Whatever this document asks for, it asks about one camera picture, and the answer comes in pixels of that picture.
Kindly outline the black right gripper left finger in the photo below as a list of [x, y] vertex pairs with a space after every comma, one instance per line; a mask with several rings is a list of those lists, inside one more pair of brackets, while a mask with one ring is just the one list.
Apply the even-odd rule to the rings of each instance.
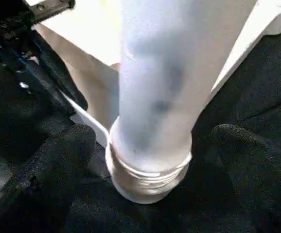
[[74, 124], [49, 137], [0, 191], [0, 233], [58, 233], [96, 145]]

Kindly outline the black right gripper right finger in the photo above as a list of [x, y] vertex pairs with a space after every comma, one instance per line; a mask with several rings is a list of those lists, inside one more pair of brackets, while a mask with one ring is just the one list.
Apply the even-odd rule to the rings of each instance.
[[259, 233], [281, 233], [281, 149], [239, 126], [216, 126], [211, 136], [239, 202]]

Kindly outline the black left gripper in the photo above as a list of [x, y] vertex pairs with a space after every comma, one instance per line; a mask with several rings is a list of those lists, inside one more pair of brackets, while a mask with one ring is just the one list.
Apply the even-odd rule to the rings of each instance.
[[84, 110], [88, 109], [88, 103], [64, 61], [32, 27], [74, 6], [74, 0], [42, 0], [33, 5], [26, 0], [0, 0], [0, 50], [13, 48], [36, 52], [39, 64], [49, 76], [35, 61], [13, 51], [1, 51], [1, 59], [20, 82], [69, 117], [75, 110], [61, 91]]

